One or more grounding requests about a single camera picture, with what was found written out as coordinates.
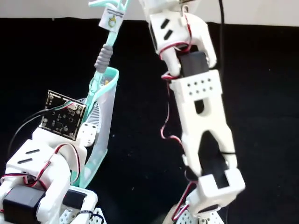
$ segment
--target white plastic bracket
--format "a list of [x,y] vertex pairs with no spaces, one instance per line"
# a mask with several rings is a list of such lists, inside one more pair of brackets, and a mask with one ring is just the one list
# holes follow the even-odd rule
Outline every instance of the white plastic bracket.
[[80,139],[81,145],[85,147],[91,146],[97,134],[98,127],[91,123],[83,123],[79,129],[78,137]]
[[217,70],[175,80],[172,88],[176,90],[176,94],[181,102],[197,101],[222,94]]
[[[70,139],[64,138],[63,136],[48,132],[47,130],[37,128],[32,133],[32,140],[36,142],[41,142],[43,144],[47,144],[48,146],[55,148],[60,144],[63,143],[70,143],[73,144],[76,147],[76,150],[79,154],[79,160],[80,164],[85,164],[86,157],[87,157],[87,149],[83,144],[80,142],[80,138],[77,137],[76,141],[72,141]],[[76,162],[76,156],[74,154],[74,151],[71,149],[70,146],[64,146],[59,150],[59,153],[65,158],[65,160],[68,162],[70,170],[77,171],[77,162]]]
[[230,204],[237,195],[245,189],[245,182],[239,169],[228,169],[225,171],[229,186],[219,189],[213,175],[205,175],[199,178],[197,188],[186,198],[189,204],[188,210],[192,214],[218,205],[218,209]]
[[[183,161],[186,166],[201,176],[198,157],[202,134],[210,131],[219,144],[229,168],[237,167],[235,147],[230,128],[226,123],[222,89],[217,70],[200,73],[191,77],[173,80],[170,84],[174,92],[178,113],[182,124],[182,143],[185,150]],[[194,102],[203,100],[204,111],[197,114]]]

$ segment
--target white label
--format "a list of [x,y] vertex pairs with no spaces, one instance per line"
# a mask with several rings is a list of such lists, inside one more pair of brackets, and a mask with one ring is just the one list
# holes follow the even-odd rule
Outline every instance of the white label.
[[123,16],[124,12],[106,7],[99,26],[109,31],[118,33],[123,21]]

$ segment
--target circuit board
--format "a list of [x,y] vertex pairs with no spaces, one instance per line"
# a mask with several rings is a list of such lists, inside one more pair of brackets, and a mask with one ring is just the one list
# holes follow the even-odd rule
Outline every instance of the circuit board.
[[61,109],[52,111],[43,116],[40,127],[75,141],[82,123],[86,105],[49,90],[45,109],[60,106],[62,107]]

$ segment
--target teal plastic bracket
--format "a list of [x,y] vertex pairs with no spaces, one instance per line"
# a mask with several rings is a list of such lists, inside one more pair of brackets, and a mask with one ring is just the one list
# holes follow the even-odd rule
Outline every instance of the teal plastic bracket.
[[[96,1],[91,1],[88,3],[90,7],[112,7],[114,9],[121,10],[123,12],[126,12],[128,4],[130,0],[126,0],[125,4],[122,4],[122,0],[96,0]],[[106,44],[113,46],[116,38],[117,38],[118,32],[109,32]],[[99,89],[103,88],[101,87],[101,81],[103,79],[103,74],[99,72],[95,72],[92,80],[90,81],[89,84],[89,92],[88,96],[86,98],[86,111],[85,115],[83,117],[83,121],[85,122],[90,115],[94,103],[97,101],[97,98],[99,97],[98,94],[95,94],[96,92],[99,91]]]
[[[119,71],[115,68],[111,68],[108,67],[104,73],[105,77],[109,77],[111,78],[111,81],[105,85],[104,87],[100,88],[96,93],[95,96],[98,99],[100,96],[102,96],[103,94],[105,94],[106,92],[109,92],[112,88],[114,88],[117,85],[117,81],[119,78]],[[97,164],[94,164],[93,162],[91,162],[91,160],[89,159],[87,161],[87,163],[85,164],[84,168],[81,171],[81,174],[78,178],[78,180],[74,183],[72,183],[72,186],[75,187],[81,187],[81,188],[86,188],[90,181],[94,178],[95,174],[97,173],[101,163],[103,162],[103,159],[105,158],[107,154],[107,149],[105,150],[104,155],[102,156],[102,158],[99,160],[99,162]],[[91,170],[91,173],[88,177],[87,180],[82,181],[84,178],[81,178],[81,176],[84,174],[84,169],[85,168],[89,168]],[[77,172],[72,171],[71,173],[71,181],[73,181],[76,178]]]

